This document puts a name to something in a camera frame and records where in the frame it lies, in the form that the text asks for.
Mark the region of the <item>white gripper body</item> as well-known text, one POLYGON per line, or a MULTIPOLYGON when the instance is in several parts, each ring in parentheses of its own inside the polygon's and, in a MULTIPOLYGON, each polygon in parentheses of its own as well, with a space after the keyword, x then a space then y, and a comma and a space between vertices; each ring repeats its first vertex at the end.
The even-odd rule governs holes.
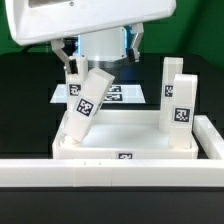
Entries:
POLYGON ((29 45, 170 17, 176 0, 5 0, 12 39, 29 45))

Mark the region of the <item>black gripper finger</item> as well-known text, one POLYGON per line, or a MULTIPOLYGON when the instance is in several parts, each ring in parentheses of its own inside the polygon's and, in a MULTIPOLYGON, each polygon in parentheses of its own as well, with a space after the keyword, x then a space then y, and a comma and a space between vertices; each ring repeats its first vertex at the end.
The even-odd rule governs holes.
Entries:
POLYGON ((75 58, 69 57, 63 50, 65 47, 62 39, 55 39, 51 41, 51 48, 54 53, 64 62, 65 71, 68 74, 75 74, 78 72, 75 58))
POLYGON ((130 63, 138 62, 140 57, 138 47, 141 43, 141 40, 144 34, 143 24, 142 23, 132 24, 130 33, 133 35, 133 37, 132 37, 131 45, 127 51, 128 61, 130 63))

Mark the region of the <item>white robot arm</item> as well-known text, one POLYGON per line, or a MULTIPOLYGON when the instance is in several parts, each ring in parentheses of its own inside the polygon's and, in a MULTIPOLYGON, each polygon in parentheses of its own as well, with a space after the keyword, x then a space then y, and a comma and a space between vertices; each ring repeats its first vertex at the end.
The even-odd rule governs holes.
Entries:
POLYGON ((12 39, 19 45, 49 41, 72 70, 63 40, 79 38, 78 53, 98 64, 139 59, 143 24, 171 16, 176 0, 4 0, 12 39))

